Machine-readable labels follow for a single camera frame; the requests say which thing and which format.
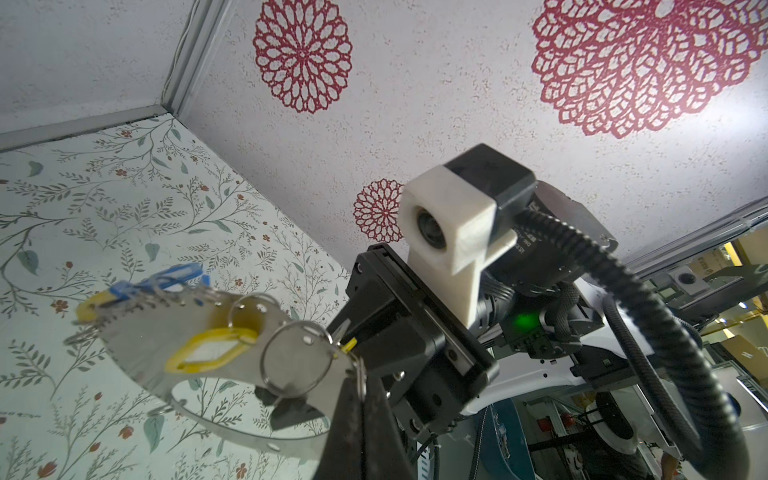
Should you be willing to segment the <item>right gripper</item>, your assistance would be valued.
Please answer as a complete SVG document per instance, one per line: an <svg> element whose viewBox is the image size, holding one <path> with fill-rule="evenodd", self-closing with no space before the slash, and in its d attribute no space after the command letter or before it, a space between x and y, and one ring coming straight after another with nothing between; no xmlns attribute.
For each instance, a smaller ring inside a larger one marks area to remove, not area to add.
<svg viewBox="0 0 768 480"><path fill-rule="evenodd" d="M388 244L357 256L346 293L328 331L356 343L410 438L448 432L497 377L491 354Z"/></svg>

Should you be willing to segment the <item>blue key tag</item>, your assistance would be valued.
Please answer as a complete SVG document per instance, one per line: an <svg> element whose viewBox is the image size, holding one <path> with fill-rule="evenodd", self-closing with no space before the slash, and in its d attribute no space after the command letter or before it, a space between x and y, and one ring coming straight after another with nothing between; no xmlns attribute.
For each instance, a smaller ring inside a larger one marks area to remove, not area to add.
<svg viewBox="0 0 768 480"><path fill-rule="evenodd" d="M186 287L194 282L210 286L210 276L204 272L201 263L174 265L137 282L119 281L108 288L108 292L119 301L127 300L138 293L169 291L175 287Z"/></svg>

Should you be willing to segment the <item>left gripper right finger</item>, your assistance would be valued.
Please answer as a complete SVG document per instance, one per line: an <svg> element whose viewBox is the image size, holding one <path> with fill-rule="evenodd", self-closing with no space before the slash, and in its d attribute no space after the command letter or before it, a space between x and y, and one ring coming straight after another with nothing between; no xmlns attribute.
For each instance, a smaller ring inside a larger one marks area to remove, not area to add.
<svg viewBox="0 0 768 480"><path fill-rule="evenodd" d="M378 378L368 377L362 400L362 478L411 480L415 468L403 447L401 434Z"/></svg>

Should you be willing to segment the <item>yellow key tag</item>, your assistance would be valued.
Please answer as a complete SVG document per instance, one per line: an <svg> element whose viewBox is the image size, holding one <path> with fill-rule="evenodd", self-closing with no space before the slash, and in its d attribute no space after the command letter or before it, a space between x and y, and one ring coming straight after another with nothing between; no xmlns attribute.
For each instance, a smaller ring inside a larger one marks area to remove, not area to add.
<svg viewBox="0 0 768 480"><path fill-rule="evenodd" d="M174 374L198 374L226 366L255 345L259 334L248 328L215 328L189 339L165 363Z"/></svg>
<svg viewBox="0 0 768 480"><path fill-rule="evenodd" d="M341 347L341 351L345 354L349 354L357 345L357 339L352 338Z"/></svg>
<svg viewBox="0 0 768 480"><path fill-rule="evenodd" d="M99 318L99 310L118 298L110 291L104 290L96 293L87 300L81 302L75 309L76 321L78 323L94 322Z"/></svg>

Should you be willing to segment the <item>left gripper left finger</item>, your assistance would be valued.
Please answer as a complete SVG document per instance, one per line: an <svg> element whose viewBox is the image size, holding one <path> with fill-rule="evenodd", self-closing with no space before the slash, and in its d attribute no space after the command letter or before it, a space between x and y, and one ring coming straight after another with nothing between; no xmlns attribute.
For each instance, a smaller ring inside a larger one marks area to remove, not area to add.
<svg viewBox="0 0 768 480"><path fill-rule="evenodd" d="M357 380L342 383L325 448L314 480L363 478L363 402Z"/></svg>

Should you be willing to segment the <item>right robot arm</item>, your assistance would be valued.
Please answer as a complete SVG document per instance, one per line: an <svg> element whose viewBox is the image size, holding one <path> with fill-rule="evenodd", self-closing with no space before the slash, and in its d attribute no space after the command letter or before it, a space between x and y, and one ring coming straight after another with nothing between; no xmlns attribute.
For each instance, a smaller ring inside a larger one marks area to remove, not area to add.
<svg viewBox="0 0 768 480"><path fill-rule="evenodd" d="M511 398L543 388L549 362L598 389L629 377L631 363L608 334L621 323L618 309L577 285L582 266L554 242L557 224L576 219L597 233L602 225L546 183L529 211L515 247L481 275L476 341L450 326L443 302L390 247L358 257L348 303L330 330L354 341L368 369L381 374L405 435L435 442L469 416L485 431Z"/></svg>

